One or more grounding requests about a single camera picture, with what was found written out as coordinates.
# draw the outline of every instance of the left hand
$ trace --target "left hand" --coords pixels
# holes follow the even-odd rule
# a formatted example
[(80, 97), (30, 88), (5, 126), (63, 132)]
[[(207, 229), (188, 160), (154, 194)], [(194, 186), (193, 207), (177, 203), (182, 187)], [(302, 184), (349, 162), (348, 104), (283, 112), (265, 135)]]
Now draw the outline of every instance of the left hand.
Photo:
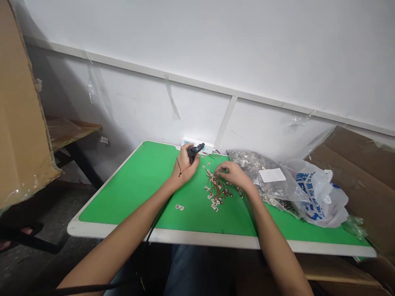
[(193, 163), (189, 163), (188, 149), (191, 147), (193, 147), (192, 143), (187, 143), (182, 146), (180, 154), (177, 156), (178, 162), (176, 160), (176, 163), (174, 164), (173, 172), (170, 178), (178, 185), (178, 187), (181, 187), (192, 178), (200, 162), (200, 155), (197, 154)]

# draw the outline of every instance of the cardboard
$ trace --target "cardboard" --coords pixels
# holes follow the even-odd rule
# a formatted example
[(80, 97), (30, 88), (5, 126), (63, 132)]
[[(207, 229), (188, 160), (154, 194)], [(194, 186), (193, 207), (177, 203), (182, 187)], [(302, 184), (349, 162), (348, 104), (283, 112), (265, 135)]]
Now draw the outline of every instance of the cardboard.
[(395, 153), (337, 126), (306, 160), (333, 171), (333, 182), (349, 197), (347, 210), (364, 219), (370, 242), (395, 255)]
[[(281, 295), (269, 267), (259, 252), (237, 250), (235, 277), (237, 295)], [(391, 295), (367, 272), (337, 256), (295, 254), (317, 295)]]
[(30, 198), (60, 175), (15, 15), (0, 0), (0, 208)]
[(358, 266), (378, 280), (385, 289), (395, 292), (395, 266), (387, 258), (379, 256), (366, 259)]

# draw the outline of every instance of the hand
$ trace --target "hand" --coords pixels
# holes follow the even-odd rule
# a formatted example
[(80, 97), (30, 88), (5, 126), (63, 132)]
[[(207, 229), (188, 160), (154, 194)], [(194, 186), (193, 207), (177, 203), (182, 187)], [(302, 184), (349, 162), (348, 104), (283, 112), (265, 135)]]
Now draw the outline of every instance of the hand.
[(246, 191), (249, 187), (255, 187), (251, 179), (246, 175), (245, 172), (234, 162), (223, 162), (216, 169), (215, 174), (220, 176), (222, 179), (231, 182), (233, 185), (240, 187)]
[(182, 146), (180, 154), (178, 154), (176, 163), (174, 164), (173, 172), (170, 178), (178, 186), (178, 188), (180, 188), (192, 178), (200, 162), (200, 156), (197, 154), (193, 163), (189, 163), (188, 150), (191, 147), (193, 147), (192, 143), (187, 143)]

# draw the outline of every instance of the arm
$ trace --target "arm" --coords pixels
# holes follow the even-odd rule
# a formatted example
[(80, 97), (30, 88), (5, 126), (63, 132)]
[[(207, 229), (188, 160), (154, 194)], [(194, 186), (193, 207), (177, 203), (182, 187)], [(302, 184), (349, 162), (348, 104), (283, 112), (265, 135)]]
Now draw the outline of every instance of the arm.
[(258, 228), (260, 247), (282, 294), (313, 295), (295, 254), (278, 229), (250, 178), (233, 162), (223, 162), (216, 168), (215, 173), (240, 187), (247, 194)]
[[(181, 147), (178, 162), (166, 182), (148, 200), (131, 213), (97, 247), (95, 247), (59, 284), (58, 288), (108, 284), (133, 254), (144, 239), (167, 199), (196, 172), (199, 155), (189, 166), (187, 149), (193, 144)], [(179, 176), (180, 168), (185, 171)], [(102, 295), (104, 291), (89, 293)]]

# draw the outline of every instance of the white power strip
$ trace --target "white power strip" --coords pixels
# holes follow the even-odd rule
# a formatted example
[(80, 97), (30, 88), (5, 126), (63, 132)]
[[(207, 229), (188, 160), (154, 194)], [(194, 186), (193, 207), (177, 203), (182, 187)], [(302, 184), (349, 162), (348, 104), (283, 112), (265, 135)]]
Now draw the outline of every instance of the white power strip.
[(207, 142), (204, 142), (204, 141), (200, 141), (200, 140), (195, 140), (195, 139), (183, 137), (181, 146), (183, 146), (183, 145), (185, 145), (187, 143), (192, 143), (194, 146), (198, 146), (199, 144), (204, 143), (204, 147), (199, 153), (204, 152), (204, 153), (207, 153), (207, 154), (212, 154), (213, 150), (215, 148), (215, 146), (213, 144), (210, 144), (210, 143), (207, 143)]

